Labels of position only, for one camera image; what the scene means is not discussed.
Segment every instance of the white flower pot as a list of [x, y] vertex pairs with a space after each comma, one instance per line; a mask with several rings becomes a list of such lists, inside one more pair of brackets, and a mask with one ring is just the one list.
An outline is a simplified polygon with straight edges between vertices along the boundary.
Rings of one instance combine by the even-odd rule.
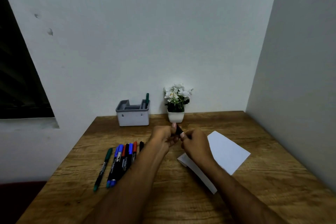
[[168, 112], [168, 118], [171, 123], [181, 123], [183, 121], [183, 117], [184, 112]]

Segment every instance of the left hand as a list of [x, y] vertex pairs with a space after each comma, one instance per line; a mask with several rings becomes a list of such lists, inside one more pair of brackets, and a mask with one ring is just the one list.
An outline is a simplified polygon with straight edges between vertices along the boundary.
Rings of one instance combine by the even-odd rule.
[[155, 126], [150, 136], [150, 141], [156, 141], [171, 147], [179, 140], [179, 136], [175, 135], [175, 133], [176, 123], [171, 126]]

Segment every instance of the right hand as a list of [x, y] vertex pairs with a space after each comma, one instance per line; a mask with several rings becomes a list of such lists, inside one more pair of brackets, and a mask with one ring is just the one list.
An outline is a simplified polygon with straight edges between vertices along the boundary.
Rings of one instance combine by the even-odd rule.
[[211, 153], [208, 137], [202, 130], [196, 128], [186, 133], [181, 133], [180, 137], [182, 149], [196, 165], [200, 166], [215, 161]]

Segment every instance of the green marker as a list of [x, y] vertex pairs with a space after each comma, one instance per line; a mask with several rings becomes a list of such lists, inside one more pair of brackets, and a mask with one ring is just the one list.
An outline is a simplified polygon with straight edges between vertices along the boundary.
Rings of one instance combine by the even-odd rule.
[[149, 103], [149, 93], [146, 94], [146, 109], [148, 107], [148, 103]]
[[94, 184], [94, 187], [93, 187], [93, 191], [97, 191], [98, 187], [99, 187], [99, 184], [100, 182], [102, 181], [102, 178], [103, 178], [103, 174], [104, 174], [104, 171], [105, 171], [105, 168], [106, 168], [106, 165], [107, 165], [107, 162], [109, 161], [110, 157], [111, 157], [111, 154], [112, 154], [112, 148], [110, 148], [108, 151], [107, 151], [107, 154], [106, 154], [106, 157], [105, 157], [105, 160], [104, 160], [104, 163], [103, 163], [103, 167], [101, 168], [101, 171], [99, 173], [99, 176], [96, 180], [96, 183]]

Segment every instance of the wooden desk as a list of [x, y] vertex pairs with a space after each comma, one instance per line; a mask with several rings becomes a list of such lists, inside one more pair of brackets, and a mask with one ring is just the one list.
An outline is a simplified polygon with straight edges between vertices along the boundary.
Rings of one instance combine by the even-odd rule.
[[[119, 127], [117, 118], [97, 117], [19, 220], [23, 223], [80, 223], [107, 193], [108, 163], [100, 188], [93, 185], [106, 151], [118, 144], [147, 141], [166, 115], [152, 115], [146, 127]], [[186, 114], [184, 130], [200, 127], [233, 140], [251, 155], [234, 177], [290, 223], [336, 223], [336, 198], [267, 132], [242, 111]], [[143, 223], [233, 223], [218, 193], [176, 158], [180, 143], [163, 160]]]

